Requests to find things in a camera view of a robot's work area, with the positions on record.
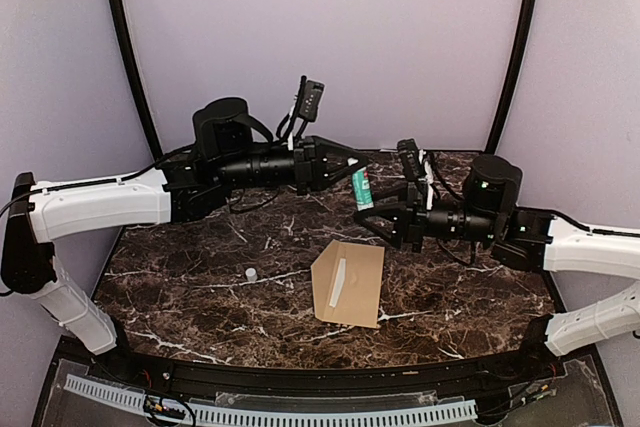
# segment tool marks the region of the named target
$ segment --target plastic strip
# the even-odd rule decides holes
[[[67,375],[64,389],[119,410],[146,416],[142,410],[145,397],[142,390],[125,390],[72,374]],[[413,409],[339,414],[236,410],[194,402],[189,402],[189,406],[196,415],[196,424],[202,427],[418,427],[447,425],[477,418],[475,400]],[[184,412],[178,404],[171,407]],[[190,421],[187,415],[182,423],[188,424]]]

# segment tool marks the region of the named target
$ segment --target black bracket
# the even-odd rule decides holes
[[[31,172],[18,175],[12,198],[27,194],[34,184]],[[57,280],[53,269],[53,244],[39,244],[36,240],[29,218],[32,207],[28,197],[15,202],[9,209],[4,235],[0,276],[9,289],[19,294],[33,294],[48,282]]]

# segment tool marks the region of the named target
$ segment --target kraft paper envelope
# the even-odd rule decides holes
[[[311,266],[316,317],[377,328],[383,264],[384,247],[332,241]]]

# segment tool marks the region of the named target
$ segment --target white bottle cap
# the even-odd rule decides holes
[[[244,274],[247,276],[247,280],[249,282],[255,282],[256,280],[258,280],[258,273],[254,268],[247,269]]]

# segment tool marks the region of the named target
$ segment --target lavender wall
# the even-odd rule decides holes
[[[126,0],[165,149],[191,113],[239,95],[275,129],[305,73],[311,131],[356,147],[484,147],[520,0]]]
[[[640,228],[640,0],[538,0],[499,154],[524,169],[521,203]],[[630,282],[558,275],[570,308]],[[626,425],[640,419],[640,343],[600,352]]]
[[[0,204],[22,171],[68,180],[149,160],[107,0],[0,0],[0,92]],[[4,219],[0,225],[3,237]],[[95,232],[57,244],[83,288],[93,288],[114,236]],[[59,334],[32,301],[0,299],[2,427],[31,424]]]

